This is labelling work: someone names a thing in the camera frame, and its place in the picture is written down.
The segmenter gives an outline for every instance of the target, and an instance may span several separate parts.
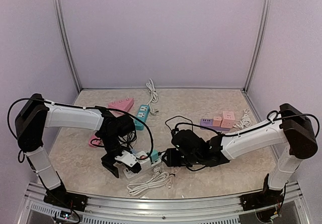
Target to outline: table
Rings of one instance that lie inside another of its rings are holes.
[[[170,117],[183,115],[198,124],[200,118],[220,116],[222,111],[231,110],[236,120],[239,120],[244,108],[248,107],[239,90],[157,89],[157,92],[159,102],[153,107],[158,108],[158,115],[149,115],[146,123],[153,134],[154,148],[158,151],[173,147],[170,131],[164,124]],[[80,93],[75,105],[106,106],[108,102],[127,97],[134,97],[135,103],[130,113],[136,115],[138,107],[148,102],[149,93],[147,89],[88,90]],[[178,121],[181,120],[173,120],[169,124],[173,127]],[[195,129],[195,132],[204,140],[214,136],[213,132],[199,128]],[[106,153],[105,150],[88,146],[88,140],[93,133],[86,129],[62,128],[52,147],[50,152],[52,164],[67,190],[110,197],[137,198],[127,193],[126,185],[129,182],[122,172],[123,167],[119,168],[120,178],[115,178],[101,165],[101,157]],[[138,141],[134,148],[149,151],[150,141],[147,131],[138,131],[137,136]],[[261,189],[264,177],[274,166],[273,154],[267,147],[240,156],[228,164],[205,168],[199,172],[181,168],[170,189],[164,186],[149,190],[139,198],[198,198]],[[165,171],[171,171],[164,163],[162,167]],[[136,181],[146,181],[150,177],[151,174],[146,174]]]

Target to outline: purple power strip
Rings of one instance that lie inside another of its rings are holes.
[[[212,126],[212,119],[206,119],[206,118],[202,118],[200,120],[200,126],[204,126],[204,127],[209,127],[213,130],[216,130],[216,131],[230,131],[230,128],[223,128],[223,127],[214,127]]]

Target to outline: wall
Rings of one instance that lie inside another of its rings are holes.
[[[13,223],[29,181],[27,161],[19,164],[17,142],[7,127],[10,104],[42,93],[47,99],[72,103],[76,90],[68,71],[52,0],[0,0],[0,210],[1,223]],[[11,123],[22,107],[17,105]],[[46,130],[50,149],[57,129]]]
[[[288,102],[322,121],[321,8],[322,0],[272,0],[263,47],[249,91],[262,118]],[[320,149],[313,158],[302,163],[295,176],[313,223],[322,222],[321,169]]]
[[[84,88],[242,88],[263,0],[61,0]]]

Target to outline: blue power strip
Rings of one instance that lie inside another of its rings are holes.
[[[148,105],[141,105],[139,111],[137,112],[136,117],[140,119],[142,122],[146,122],[147,116],[149,115],[150,107]],[[136,130],[143,130],[144,125],[140,123],[138,120],[134,120],[134,125]]]

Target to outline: pink power strip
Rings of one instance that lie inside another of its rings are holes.
[[[115,102],[110,102],[107,107],[128,112],[133,105],[134,105],[134,98],[126,98],[126,99],[118,100],[118,101],[115,101]],[[113,112],[113,115],[119,115],[120,116],[120,115],[123,115],[123,114],[124,113],[121,113],[121,112]],[[92,145],[92,143],[91,143],[91,141],[93,139],[95,139],[95,138],[97,138],[95,135],[93,135],[90,138],[90,140],[89,140],[89,146],[90,147],[96,147],[96,146]],[[102,141],[100,141],[100,140],[94,140],[93,144],[103,145]]]

